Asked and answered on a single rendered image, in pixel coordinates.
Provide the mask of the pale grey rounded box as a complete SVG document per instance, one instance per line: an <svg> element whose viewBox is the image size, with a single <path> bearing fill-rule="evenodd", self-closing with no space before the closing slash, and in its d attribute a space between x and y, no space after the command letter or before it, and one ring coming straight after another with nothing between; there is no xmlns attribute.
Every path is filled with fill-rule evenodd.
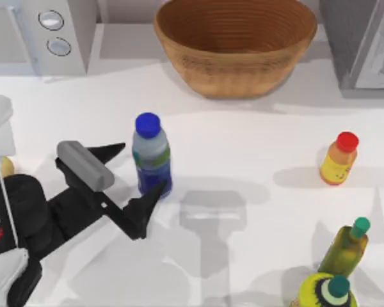
<svg viewBox="0 0 384 307"><path fill-rule="evenodd" d="M114 185L114 174L80 142L61 141L56 152L61 161L92 191L102 192Z"/></svg>

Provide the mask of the blue bottle with blue cap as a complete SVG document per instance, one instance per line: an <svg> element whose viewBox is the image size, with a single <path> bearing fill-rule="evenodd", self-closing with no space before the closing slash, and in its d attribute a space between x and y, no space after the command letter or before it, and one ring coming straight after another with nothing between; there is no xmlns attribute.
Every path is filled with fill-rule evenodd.
<svg viewBox="0 0 384 307"><path fill-rule="evenodd" d="M141 194L149 192L156 184L166 181L161 194L165 198L172 189L171 151L161 120L154 113L141 113L135 119L132 137L132 156Z"/></svg>

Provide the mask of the brown woven basket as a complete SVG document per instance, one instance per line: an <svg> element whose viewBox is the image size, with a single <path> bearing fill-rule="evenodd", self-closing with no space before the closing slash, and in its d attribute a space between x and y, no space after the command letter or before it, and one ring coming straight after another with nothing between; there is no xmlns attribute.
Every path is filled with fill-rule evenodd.
<svg viewBox="0 0 384 307"><path fill-rule="evenodd" d="M175 71L207 98L261 97L290 74L317 31L300 0L167 0L154 30Z"/></svg>

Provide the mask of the round microwave knob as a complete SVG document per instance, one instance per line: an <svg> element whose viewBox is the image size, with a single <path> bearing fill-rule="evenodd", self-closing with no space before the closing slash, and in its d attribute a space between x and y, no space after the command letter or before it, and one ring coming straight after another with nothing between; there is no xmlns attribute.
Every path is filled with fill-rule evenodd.
<svg viewBox="0 0 384 307"><path fill-rule="evenodd" d="M59 31L65 24L62 14L55 10L40 12L38 22L44 29L49 31Z"/></svg>
<svg viewBox="0 0 384 307"><path fill-rule="evenodd" d="M58 57L68 56L72 52L71 44L61 37L49 39L46 43L47 50Z"/></svg>

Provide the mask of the olive green bottle green cap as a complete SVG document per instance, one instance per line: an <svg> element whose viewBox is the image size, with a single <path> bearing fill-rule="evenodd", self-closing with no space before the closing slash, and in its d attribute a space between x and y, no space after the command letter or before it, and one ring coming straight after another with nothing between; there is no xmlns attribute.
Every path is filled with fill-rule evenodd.
<svg viewBox="0 0 384 307"><path fill-rule="evenodd" d="M365 253L370 227L371 222L366 217L358 217L351 226L341 227L317 271L348 278Z"/></svg>

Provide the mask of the grey cabinet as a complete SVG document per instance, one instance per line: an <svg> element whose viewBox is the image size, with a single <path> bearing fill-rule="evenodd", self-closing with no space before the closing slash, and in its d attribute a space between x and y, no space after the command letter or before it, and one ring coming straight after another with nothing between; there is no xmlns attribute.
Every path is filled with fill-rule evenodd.
<svg viewBox="0 0 384 307"><path fill-rule="evenodd" d="M384 99L384 0L319 0L339 89Z"/></svg>

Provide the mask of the yellow bottle with red cap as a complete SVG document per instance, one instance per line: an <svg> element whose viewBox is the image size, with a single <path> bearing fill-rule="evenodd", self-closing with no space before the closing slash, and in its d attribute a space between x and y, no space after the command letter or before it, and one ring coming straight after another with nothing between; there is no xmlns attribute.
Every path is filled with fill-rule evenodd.
<svg viewBox="0 0 384 307"><path fill-rule="evenodd" d="M341 132L328 147L319 173L329 185L341 185L347 179L357 157L359 138L350 131Z"/></svg>

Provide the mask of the small yellowish object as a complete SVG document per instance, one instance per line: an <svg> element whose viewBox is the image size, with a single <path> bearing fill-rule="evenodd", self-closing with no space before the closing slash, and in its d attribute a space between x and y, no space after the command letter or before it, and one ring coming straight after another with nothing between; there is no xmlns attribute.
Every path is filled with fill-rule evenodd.
<svg viewBox="0 0 384 307"><path fill-rule="evenodd" d="M0 173L3 178L12 176L15 174L15 166L12 160L8 157L3 157L0 164Z"/></svg>

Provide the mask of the yellow-green bottle with teal cap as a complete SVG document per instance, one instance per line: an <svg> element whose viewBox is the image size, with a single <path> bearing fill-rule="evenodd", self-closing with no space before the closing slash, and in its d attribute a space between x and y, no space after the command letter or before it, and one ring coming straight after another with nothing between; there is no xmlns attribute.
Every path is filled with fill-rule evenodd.
<svg viewBox="0 0 384 307"><path fill-rule="evenodd" d="M304 280L289 307L358 307L358 304L346 277L315 273Z"/></svg>

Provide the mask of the pale microwave oven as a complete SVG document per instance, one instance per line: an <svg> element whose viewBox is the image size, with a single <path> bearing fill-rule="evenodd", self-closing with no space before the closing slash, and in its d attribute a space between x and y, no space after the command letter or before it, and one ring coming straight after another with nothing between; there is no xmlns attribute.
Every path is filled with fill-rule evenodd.
<svg viewBox="0 0 384 307"><path fill-rule="evenodd" d="M44 29L38 14L55 10L65 24ZM88 71L97 24L96 0L0 0L0 76L64 77ZM65 57L51 54L49 39L61 37L72 46Z"/></svg>

